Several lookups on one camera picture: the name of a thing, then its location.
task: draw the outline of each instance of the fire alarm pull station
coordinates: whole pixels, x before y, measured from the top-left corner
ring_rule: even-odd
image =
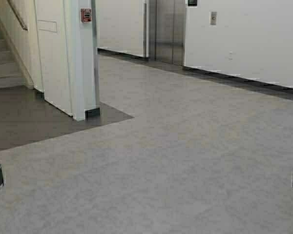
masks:
[[[91,9],[90,8],[82,8],[82,22],[91,22]]]

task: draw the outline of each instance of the elevator door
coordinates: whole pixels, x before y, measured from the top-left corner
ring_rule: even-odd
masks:
[[[183,65],[184,0],[157,0],[156,55],[157,61]]]

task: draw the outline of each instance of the wall base trim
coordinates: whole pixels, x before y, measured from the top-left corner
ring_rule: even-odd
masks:
[[[90,117],[100,116],[100,115],[101,115],[100,108],[85,111],[86,119],[90,118]]]
[[[192,68],[192,67],[186,67],[183,66],[183,70],[185,71],[191,71],[197,74],[205,75],[205,76],[210,76],[210,77],[215,77],[215,78],[220,78],[220,79],[226,79],[226,80],[231,80],[234,82],[239,82],[239,83],[247,83],[248,85],[251,86],[257,86],[257,87],[263,87],[265,89],[270,89],[270,90],[275,90],[275,91],[280,91],[288,94],[293,94],[293,88],[277,85],[277,84],[272,84],[272,83],[265,83],[253,79],[246,79],[246,78],[241,78],[241,77],[233,77],[221,73],[216,73],[216,72],[211,72],[211,71],[206,71],[206,70],[201,70],[197,68]]]
[[[122,53],[122,52],[117,52],[117,51],[107,50],[107,49],[103,49],[103,48],[98,48],[99,53],[100,53],[100,51],[104,51],[104,52],[110,53],[112,55],[123,55],[123,56],[131,58],[131,59],[141,59],[141,60],[144,60],[144,61],[149,61],[149,57],[131,55],[131,54],[126,54],[126,53]]]

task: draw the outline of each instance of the door frame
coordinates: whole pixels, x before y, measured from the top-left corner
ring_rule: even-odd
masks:
[[[156,14],[157,0],[149,0],[149,59],[152,61],[156,60]],[[184,18],[184,30],[183,30],[183,58],[182,66],[185,65],[185,45],[186,45],[186,29],[187,29],[187,14],[188,5],[185,1],[185,18]]]

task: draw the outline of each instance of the floor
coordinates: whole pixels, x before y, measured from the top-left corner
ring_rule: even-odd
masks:
[[[0,151],[0,234],[293,234],[293,95],[162,65],[100,56],[134,118]]]
[[[0,150],[132,118],[104,103],[102,115],[74,121],[25,86],[0,89]]]

